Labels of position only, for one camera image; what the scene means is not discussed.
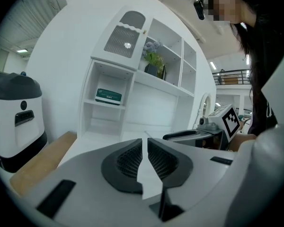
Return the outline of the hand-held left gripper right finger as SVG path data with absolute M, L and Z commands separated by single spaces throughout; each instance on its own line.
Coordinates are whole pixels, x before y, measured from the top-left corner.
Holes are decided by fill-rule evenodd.
M 147 139 L 148 160 L 162 182 L 145 200 L 143 224 L 224 224 L 235 194 L 237 152 Z

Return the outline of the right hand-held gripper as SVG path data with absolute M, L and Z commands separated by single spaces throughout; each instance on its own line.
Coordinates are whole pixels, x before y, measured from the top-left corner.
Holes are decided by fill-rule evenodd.
M 162 139 L 198 148 L 227 151 L 239 128 L 238 115 L 230 104 L 200 118 L 196 129 L 172 132 L 164 135 Z

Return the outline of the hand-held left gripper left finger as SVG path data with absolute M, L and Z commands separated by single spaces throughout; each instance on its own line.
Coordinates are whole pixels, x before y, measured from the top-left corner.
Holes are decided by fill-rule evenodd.
M 153 227 L 160 219 L 137 181 L 142 140 L 79 154 L 32 188 L 24 200 L 66 227 Z

